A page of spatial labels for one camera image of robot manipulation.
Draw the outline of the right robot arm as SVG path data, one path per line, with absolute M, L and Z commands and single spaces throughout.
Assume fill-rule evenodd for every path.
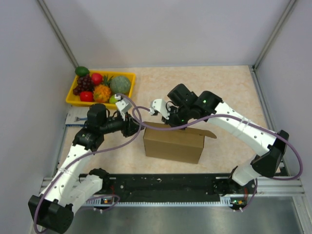
M 227 181 L 231 192 L 239 193 L 249 181 L 259 176 L 274 177 L 286 151 L 284 141 L 289 139 L 286 131 L 261 130 L 210 91 L 197 96 L 184 84 L 179 84 L 170 91 L 168 98 L 172 105 L 164 100 L 153 102 L 153 108 L 160 111 L 164 123 L 177 127 L 187 124 L 190 119 L 209 116 L 209 123 L 224 129 L 254 150 L 254 158 L 232 171 Z

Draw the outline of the brown cardboard box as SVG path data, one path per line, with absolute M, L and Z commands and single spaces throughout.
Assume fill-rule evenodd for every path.
M 155 130 L 146 128 L 143 142 L 147 157 L 197 164 L 204 149 L 205 137 L 216 139 L 208 130 Z

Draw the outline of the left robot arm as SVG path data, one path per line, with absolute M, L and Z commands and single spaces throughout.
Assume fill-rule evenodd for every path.
M 136 137 L 141 130 L 128 113 L 131 104 L 117 102 L 117 116 L 108 116 L 104 104 L 93 104 L 87 112 L 84 127 L 75 135 L 70 151 L 49 185 L 28 201 L 34 221 L 34 229 L 42 226 L 59 234 L 70 227 L 77 211 L 95 193 L 109 191 L 111 182 L 103 169 L 93 170 L 79 184 L 75 185 L 85 165 L 104 142 L 104 135 L 120 131 L 124 137 Z

